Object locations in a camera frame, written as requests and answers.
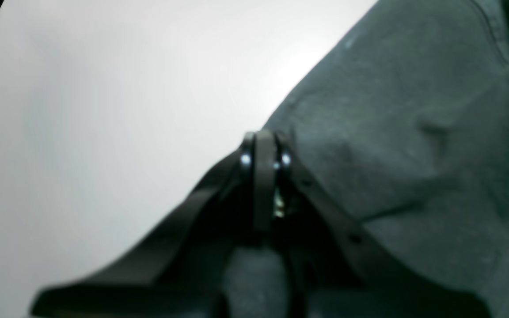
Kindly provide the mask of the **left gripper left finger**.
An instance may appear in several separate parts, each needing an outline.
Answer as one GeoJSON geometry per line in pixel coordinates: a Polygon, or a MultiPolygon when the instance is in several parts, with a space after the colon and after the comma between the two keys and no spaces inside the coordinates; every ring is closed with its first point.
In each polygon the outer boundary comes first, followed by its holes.
{"type": "Polygon", "coordinates": [[[252,167],[255,134],[245,135],[239,149],[219,161],[188,197],[148,235],[118,260],[74,284],[41,291],[30,313],[39,318],[102,318],[121,316],[210,316],[220,309],[218,292],[185,283],[163,283],[191,246],[199,221],[216,211],[224,190],[252,167]]]}

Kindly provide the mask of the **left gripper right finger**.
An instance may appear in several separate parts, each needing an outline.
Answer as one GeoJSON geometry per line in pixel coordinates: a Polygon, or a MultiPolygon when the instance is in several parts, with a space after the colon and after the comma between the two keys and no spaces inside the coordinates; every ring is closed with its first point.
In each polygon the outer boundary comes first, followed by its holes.
{"type": "Polygon", "coordinates": [[[485,304],[471,293],[444,288],[396,260],[321,189],[299,162],[287,139],[277,134],[286,177],[315,208],[346,266],[391,310],[405,318],[488,318],[485,304]]]}

